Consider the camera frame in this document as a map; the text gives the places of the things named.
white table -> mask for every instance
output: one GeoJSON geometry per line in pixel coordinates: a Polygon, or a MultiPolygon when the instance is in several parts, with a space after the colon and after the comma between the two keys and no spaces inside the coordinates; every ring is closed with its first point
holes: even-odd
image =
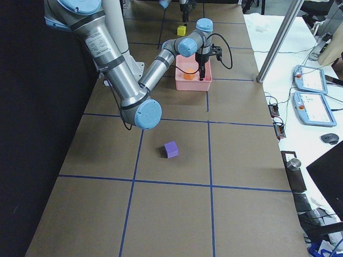
{"type": "MultiPolygon", "coordinates": [[[[249,33],[252,48],[255,52],[255,59],[258,69],[263,65],[270,46],[276,36],[276,33],[283,21],[280,16],[261,16],[257,13],[245,15],[245,22],[249,33]]],[[[305,22],[301,17],[296,17],[284,43],[279,52],[299,52],[307,50],[315,46],[316,40],[309,31],[305,22]]],[[[263,88],[265,92],[270,93],[279,102],[288,99],[289,90],[292,87],[292,70],[298,65],[302,64],[310,51],[299,53],[279,53],[268,72],[264,82],[263,88]]],[[[306,62],[307,66],[320,67],[318,62],[306,62]]],[[[325,74],[332,77],[337,77],[331,66],[323,68],[325,74]]],[[[337,99],[343,100],[343,88],[328,85],[328,95],[337,99]]],[[[331,109],[343,108],[341,103],[338,103],[330,98],[326,98],[331,109]]],[[[301,160],[301,171],[307,187],[306,195],[313,209],[321,207],[334,213],[327,201],[324,199],[317,186],[309,176],[306,167],[322,156],[333,146],[323,143],[320,136],[327,133],[335,133],[340,140],[343,138],[343,111],[334,112],[334,117],[337,121],[335,127],[320,127],[307,126],[301,124],[293,107],[292,99],[287,104],[279,105],[280,117],[286,121],[285,139],[279,142],[280,150],[295,151],[298,159],[301,160]]]]}

black monitor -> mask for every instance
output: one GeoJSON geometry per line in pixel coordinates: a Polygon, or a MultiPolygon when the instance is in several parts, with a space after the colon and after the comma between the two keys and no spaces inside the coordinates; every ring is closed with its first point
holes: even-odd
{"type": "Polygon", "coordinates": [[[307,171],[323,197],[343,220],[343,141],[307,166],[307,171]]]}

pink plastic box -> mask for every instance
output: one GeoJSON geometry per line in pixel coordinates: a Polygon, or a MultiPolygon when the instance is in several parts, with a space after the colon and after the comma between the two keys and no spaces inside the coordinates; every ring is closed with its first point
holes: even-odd
{"type": "MultiPolygon", "coordinates": [[[[198,63],[195,61],[195,55],[188,58],[183,57],[182,55],[176,56],[176,66],[184,71],[189,68],[196,71],[199,67],[198,63]]],[[[199,72],[195,74],[193,80],[186,80],[183,78],[183,72],[179,69],[175,70],[175,81],[177,90],[208,91],[212,82],[210,61],[205,64],[205,78],[203,81],[199,80],[199,72]]]]}

black mouse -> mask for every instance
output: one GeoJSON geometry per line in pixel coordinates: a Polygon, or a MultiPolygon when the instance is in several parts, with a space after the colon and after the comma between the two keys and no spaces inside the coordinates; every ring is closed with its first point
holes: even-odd
{"type": "Polygon", "coordinates": [[[329,133],[329,134],[325,134],[322,135],[320,137],[320,139],[324,142],[324,143],[329,143],[331,145],[335,145],[338,143],[339,137],[336,134],[333,133],[329,133]]]}

purple block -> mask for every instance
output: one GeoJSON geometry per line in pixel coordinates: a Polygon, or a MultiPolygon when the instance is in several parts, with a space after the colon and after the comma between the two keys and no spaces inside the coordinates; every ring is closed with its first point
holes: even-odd
{"type": "Polygon", "coordinates": [[[165,143],[165,150],[168,159],[178,155],[178,148],[174,141],[165,143]]]}

